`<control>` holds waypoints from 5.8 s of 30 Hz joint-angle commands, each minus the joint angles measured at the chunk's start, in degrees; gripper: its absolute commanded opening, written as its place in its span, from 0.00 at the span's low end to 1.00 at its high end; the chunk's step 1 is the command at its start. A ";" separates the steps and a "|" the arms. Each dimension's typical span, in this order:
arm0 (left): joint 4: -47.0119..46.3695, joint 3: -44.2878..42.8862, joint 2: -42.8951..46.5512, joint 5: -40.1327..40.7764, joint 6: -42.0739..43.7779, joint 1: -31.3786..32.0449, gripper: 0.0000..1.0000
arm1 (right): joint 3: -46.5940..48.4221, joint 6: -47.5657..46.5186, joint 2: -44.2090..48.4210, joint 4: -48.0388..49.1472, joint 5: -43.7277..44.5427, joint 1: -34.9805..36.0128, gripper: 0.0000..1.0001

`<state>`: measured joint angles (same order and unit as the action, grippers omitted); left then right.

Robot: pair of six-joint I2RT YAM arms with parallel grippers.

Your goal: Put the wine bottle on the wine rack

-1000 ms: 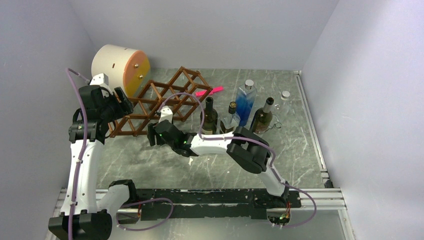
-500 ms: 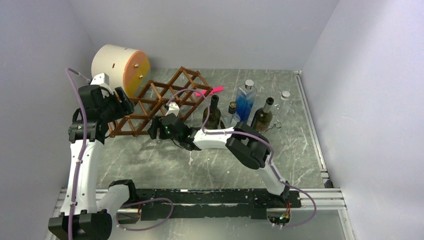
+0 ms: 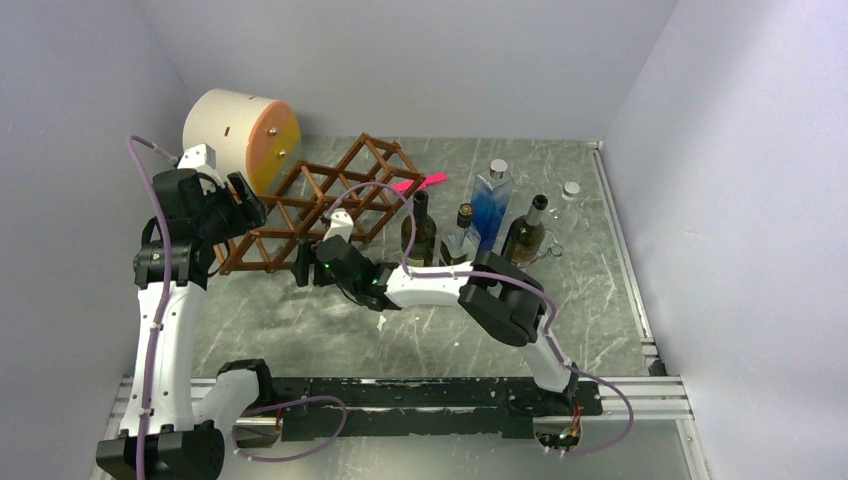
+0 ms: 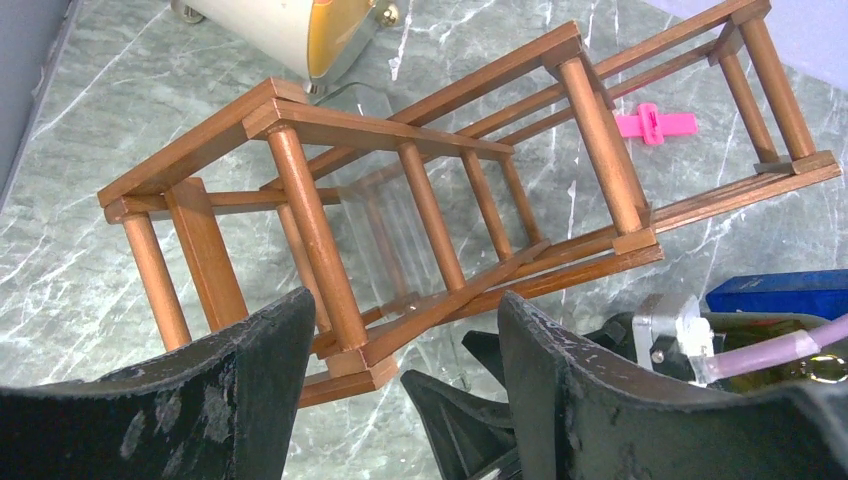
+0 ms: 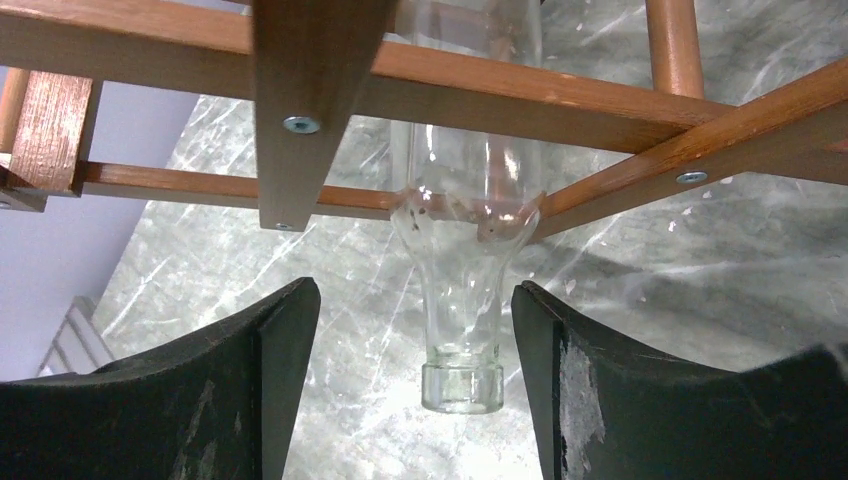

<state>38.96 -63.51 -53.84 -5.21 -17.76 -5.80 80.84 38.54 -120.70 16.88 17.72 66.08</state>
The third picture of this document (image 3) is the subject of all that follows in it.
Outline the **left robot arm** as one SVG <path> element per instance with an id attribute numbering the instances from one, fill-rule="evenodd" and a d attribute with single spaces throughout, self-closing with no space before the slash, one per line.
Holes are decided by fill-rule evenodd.
<path id="1" fill-rule="evenodd" d="M 267 209 L 239 172 L 225 180 L 197 169 L 155 175 L 155 216 L 136 254 L 140 334 L 130 399 L 118 434 L 96 464 L 115 479 L 216 479 L 244 411 L 273 409 L 277 388 L 262 359 L 230 361 L 192 401 L 190 353 L 214 248 L 264 225 Z"/>

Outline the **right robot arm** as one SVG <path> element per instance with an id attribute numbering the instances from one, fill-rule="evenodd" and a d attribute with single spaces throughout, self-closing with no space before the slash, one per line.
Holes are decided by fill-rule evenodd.
<path id="1" fill-rule="evenodd" d="M 551 331 L 551 299 L 537 281 L 494 253 L 446 267 L 403 267 L 372 261 L 333 236 L 300 242 L 291 272 L 299 287 L 335 285 L 377 312 L 459 307 L 491 338 L 519 351 L 548 412 L 565 413 L 578 399 L 576 366 Z"/>

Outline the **clear square liquor bottle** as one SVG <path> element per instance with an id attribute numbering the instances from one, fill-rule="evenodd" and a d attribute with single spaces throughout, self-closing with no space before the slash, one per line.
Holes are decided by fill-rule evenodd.
<path id="1" fill-rule="evenodd" d="M 438 243 L 439 266 L 457 265 L 474 259 L 480 234 L 473 225 L 473 215 L 473 206 L 462 203 L 454 223 L 442 230 Z"/>

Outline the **dark green wine bottle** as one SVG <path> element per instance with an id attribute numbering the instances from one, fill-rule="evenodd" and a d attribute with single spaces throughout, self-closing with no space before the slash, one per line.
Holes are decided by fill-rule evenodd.
<path id="1" fill-rule="evenodd" d="M 431 267 L 434 263 L 437 226 L 428 213 L 429 196 L 426 191 L 417 191 L 412 196 L 413 220 L 406 217 L 401 225 L 401 250 L 405 251 L 409 242 L 412 248 L 407 255 L 410 267 Z"/>

